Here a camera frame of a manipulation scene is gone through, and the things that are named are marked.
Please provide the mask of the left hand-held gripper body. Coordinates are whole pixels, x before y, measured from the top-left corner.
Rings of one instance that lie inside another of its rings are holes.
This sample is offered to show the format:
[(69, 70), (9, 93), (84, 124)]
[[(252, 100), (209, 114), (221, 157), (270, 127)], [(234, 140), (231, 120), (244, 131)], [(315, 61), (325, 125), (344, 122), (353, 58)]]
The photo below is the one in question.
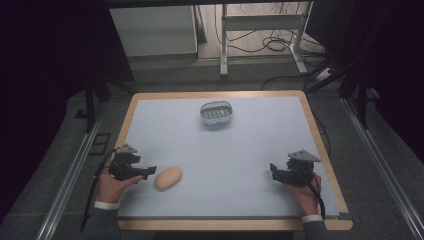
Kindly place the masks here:
[(114, 158), (109, 165), (109, 173), (119, 181), (147, 174), (146, 169), (133, 167), (133, 164), (139, 163), (140, 159), (141, 157), (137, 155), (137, 150), (125, 143), (116, 150)]

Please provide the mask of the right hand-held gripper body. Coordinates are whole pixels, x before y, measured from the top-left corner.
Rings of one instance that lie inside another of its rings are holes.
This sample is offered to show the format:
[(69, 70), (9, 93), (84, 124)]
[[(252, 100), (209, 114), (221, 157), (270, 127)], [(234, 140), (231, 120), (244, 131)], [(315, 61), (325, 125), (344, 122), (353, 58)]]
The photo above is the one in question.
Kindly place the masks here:
[(320, 159), (306, 150), (288, 154), (286, 170), (277, 171), (277, 180), (298, 187), (304, 187), (314, 178), (314, 164)]

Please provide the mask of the tan bread roll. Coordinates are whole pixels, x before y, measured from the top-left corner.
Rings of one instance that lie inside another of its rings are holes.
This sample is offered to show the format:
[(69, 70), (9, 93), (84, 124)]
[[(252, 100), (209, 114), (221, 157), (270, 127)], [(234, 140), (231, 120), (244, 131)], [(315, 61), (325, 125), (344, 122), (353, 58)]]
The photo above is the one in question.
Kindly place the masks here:
[(176, 184), (183, 176), (180, 167), (173, 166), (162, 171), (155, 179), (155, 187), (158, 191), (166, 191)]

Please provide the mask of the white soap dish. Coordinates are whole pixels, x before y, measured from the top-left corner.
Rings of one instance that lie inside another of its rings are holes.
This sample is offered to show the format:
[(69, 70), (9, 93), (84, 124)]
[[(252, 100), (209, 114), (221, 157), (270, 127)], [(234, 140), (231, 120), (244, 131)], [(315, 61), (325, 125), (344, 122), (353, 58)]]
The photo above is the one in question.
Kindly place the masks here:
[(204, 124), (216, 125), (228, 123), (233, 116), (232, 105), (227, 101), (213, 101), (200, 108), (200, 117)]

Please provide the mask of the person's left hand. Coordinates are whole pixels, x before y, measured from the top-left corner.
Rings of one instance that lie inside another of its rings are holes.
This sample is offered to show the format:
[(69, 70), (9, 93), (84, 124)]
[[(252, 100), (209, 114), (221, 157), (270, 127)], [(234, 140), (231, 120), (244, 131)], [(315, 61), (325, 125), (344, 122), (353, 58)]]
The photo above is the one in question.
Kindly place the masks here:
[(103, 203), (116, 204), (119, 202), (126, 188), (139, 183), (142, 179), (142, 176), (135, 176), (124, 181), (119, 181), (109, 173), (108, 167), (104, 167), (99, 176), (97, 200)]

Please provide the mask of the person's right hand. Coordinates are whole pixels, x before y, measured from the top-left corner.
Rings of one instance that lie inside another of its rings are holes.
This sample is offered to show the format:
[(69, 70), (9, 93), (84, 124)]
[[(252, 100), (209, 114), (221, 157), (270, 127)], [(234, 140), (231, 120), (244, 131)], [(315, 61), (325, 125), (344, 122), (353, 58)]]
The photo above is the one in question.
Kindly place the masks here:
[(308, 187), (297, 187), (285, 184), (285, 187), (293, 194), (303, 216), (318, 215), (318, 200), (313, 191)]

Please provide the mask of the light blue table mat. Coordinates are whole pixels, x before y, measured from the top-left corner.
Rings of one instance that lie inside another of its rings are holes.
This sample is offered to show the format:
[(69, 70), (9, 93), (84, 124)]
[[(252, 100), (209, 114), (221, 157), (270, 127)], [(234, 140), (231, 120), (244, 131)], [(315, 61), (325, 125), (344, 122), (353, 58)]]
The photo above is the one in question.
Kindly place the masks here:
[(280, 218), (300, 214), (290, 190), (273, 180), (289, 154), (318, 149), (297, 97), (232, 98), (230, 122), (206, 125), (202, 99), (139, 100), (126, 143), (140, 167), (178, 166), (183, 176), (166, 191), (152, 179), (127, 188), (122, 218)]

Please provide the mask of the wooden table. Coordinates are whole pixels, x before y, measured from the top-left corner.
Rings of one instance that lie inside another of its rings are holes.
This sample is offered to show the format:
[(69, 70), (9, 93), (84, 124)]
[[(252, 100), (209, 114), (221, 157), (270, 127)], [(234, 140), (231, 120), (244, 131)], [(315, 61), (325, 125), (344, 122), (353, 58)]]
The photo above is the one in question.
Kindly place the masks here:
[[(320, 159), (315, 171), (322, 178), (322, 196), (326, 208), (325, 224), (330, 230), (349, 230), (353, 226), (343, 195), (327, 156), (323, 141), (318, 132), (305, 94), (300, 90), (285, 91), (228, 91), (228, 92), (175, 92), (139, 93), (133, 96), (128, 108), (119, 143), (125, 139), (133, 119), (136, 103), (139, 100), (202, 99), (204, 104), (213, 101), (227, 101), (232, 98), (297, 97), (300, 99), (307, 122), (311, 128), (318, 152), (313, 154)], [(272, 231), (299, 230), (302, 227), (300, 214), (297, 217), (280, 218), (122, 218), (120, 225), (125, 230), (196, 230), (196, 231)]]

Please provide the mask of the black stand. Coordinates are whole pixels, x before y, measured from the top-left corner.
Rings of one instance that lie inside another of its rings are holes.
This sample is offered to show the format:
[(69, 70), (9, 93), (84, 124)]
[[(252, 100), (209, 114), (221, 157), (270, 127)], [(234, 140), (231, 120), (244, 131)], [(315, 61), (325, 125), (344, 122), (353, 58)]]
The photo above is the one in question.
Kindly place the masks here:
[(100, 73), (92, 79), (85, 80), (83, 91), (85, 96), (85, 108), (79, 109), (75, 118), (86, 119), (86, 133), (94, 129), (95, 121), (98, 119), (96, 116), (97, 108), (95, 107), (95, 101), (103, 103), (111, 99), (112, 94), (107, 87), (108, 84), (112, 84), (130, 95), (137, 93), (134, 88), (130, 87), (125, 82), (118, 81), (106, 73)]
[(361, 126), (364, 129), (368, 128), (366, 122), (366, 105), (368, 102), (367, 95), (367, 84), (365, 78), (359, 73), (360, 64), (357, 61), (353, 61), (348, 65), (336, 70), (334, 73), (330, 74), (328, 77), (324, 78), (321, 81), (318, 81), (313, 86), (308, 86), (310, 80), (312, 80), (316, 75), (313, 73), (312, 77), (309, 78), (305, 85), (304, 91), (306, 93), (313, 93), (323, 88), (324, 86), (329, 85), (330, 83), (345, 77), (342, 84), (338, 89), (338, 94), (342, 98), (349, 98), (354, 91), (357, 91), (357, 100), (356, 100), (356, 117)]

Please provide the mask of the white power strip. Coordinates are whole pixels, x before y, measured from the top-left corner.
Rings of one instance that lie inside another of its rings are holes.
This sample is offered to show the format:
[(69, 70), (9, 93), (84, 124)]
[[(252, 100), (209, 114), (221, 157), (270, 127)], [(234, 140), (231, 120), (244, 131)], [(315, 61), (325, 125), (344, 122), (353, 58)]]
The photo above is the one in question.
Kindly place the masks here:
[(315, 77), (315, 80), (318, 82), (321, 82), (325, 80), (326, 78), (328, 78), (329, 76), (331, 76), (333, 73), (334, 73), (334, 70), (332, 68), (325, 68), (321, 73), (319, 73)]

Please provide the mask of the white cabinet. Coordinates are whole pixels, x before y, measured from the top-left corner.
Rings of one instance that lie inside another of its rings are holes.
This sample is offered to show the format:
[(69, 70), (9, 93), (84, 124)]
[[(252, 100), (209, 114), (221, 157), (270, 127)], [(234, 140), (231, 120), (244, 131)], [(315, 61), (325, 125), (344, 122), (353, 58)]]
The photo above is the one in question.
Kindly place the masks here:
[(192, 6), (110, 9), (127, 57), (197, 52)]

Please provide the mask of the black floor frame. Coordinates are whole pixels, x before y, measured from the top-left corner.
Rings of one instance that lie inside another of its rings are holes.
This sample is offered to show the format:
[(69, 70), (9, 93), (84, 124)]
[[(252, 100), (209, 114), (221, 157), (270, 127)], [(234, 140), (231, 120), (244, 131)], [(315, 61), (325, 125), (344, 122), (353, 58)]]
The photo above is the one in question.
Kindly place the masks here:
[(110, 140), (110, 133), (98, 133), (95, 135), (95, 138), (89, 149), (89, 155), (92, 156), (102, 156), (105, 154), (108, 143)]

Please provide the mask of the aluminium floor rail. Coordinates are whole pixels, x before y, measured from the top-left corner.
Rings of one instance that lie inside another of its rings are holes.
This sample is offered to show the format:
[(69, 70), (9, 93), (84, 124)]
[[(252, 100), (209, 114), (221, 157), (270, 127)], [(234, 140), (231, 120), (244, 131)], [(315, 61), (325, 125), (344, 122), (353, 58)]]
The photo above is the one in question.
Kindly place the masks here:
[(355, 106), (346, 99), (342, 99), (341, 102), (415, 240), (424, 240), (424, 221), (412, 200), (390, 169), (371, 133), (358, 119)]
[(98, 132), (106, 106), (106, 103), (100, 103), (98, 105), (94, 115), (95, 119), (93, 126), (84, 135), (82, 142), (79, 144), (78, 151), (71, 161), (71, 165), (66, 172), (35, 240), (52, 240), (79, 174), (84, 166), (91, 145)]

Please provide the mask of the white metal table frame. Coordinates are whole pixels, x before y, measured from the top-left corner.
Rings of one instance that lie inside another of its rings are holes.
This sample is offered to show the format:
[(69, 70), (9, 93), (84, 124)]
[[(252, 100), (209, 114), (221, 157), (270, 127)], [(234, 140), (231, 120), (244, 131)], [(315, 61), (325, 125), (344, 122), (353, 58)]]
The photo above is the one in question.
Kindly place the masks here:
[(289, 45), (289, 50), (300, 74), (306, 74), (307, 68), (300, 57), (300, 42), (309, 17), (312, 2), (306, 3), (299, 14), (268, 14), (268, 15), (228, 15), (227, 5), (222, 4), (221, 10), (221, 51), (220, 75), (228, 75), (227, 33), (233, 31), (249, 30), (295, 30), (294, 42)]

